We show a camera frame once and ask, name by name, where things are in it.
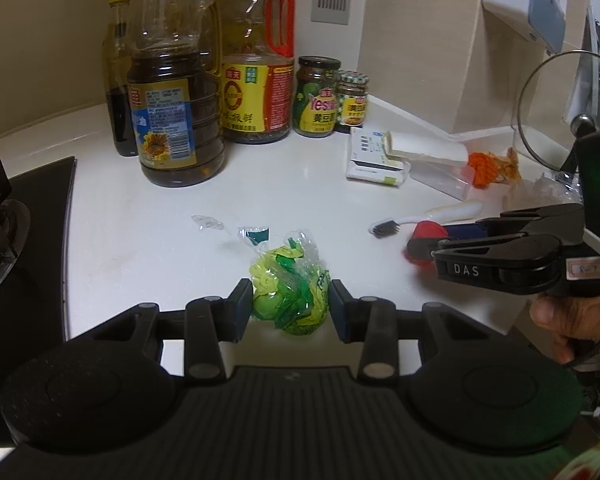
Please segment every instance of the red handle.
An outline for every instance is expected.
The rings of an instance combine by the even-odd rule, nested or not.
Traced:
[[[286,32],[283,38],[282,29],[282,13],[284,8],[284,2],[286,2]],[[264,20],[265,20],[265,37],[267,40],[267,46],[276,54],[284,57],[294,56],[294,16],[296,12],[296,0],[280,0],[279,4],[279,23],[280,23],[280,42],[274,44],[272,38],[273,29],[273,0],[267,0],[264,5]]]

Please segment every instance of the human hand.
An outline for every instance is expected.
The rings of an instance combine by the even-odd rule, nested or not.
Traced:
[[[551,332],[555,358],[561,364],[575,357],[569,339],[600,340],[600,296],[541,295],[531,304],[530,315],[536,325]]]

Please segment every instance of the cooking oil bottle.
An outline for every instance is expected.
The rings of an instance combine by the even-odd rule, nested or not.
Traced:
[[[191,186],[224,162],[216,0],[131,0],[129,102],[146,177]]]
[[[222,125],[227,139],[274,142],[289,131],[295,0],[221,0]]]
[[[131,52],[126,45],[126,17],[129,0],[109,0],[109,27],[102,43],[102,67],[113,142],[122,156],[136,156],[138,146],[131,123],[126,73]]]

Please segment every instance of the white box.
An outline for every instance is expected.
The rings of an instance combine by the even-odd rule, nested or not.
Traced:
[[[384,152],[384,134],[365,133],[352,128],[349,136],[347,178],[401,186],[411,168],[408,162],[391,158]]]

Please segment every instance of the plastic wrap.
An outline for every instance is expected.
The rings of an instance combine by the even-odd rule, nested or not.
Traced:
[[[256,236],[254,233],[267,233]],[[273,321],[292,335],[313,333],[329,313],[329,271],[307,232],[292,232],[286,244],[268,250],[268,229],[242,228],[239,235],[254,246],[258,256],[249,268],[254,286],[253,315]]]
[[[582,203],[578,177],[547,171],[535,182],[522,180],[511,186],[502,205],[505,211],[514,211],[567,203]]]

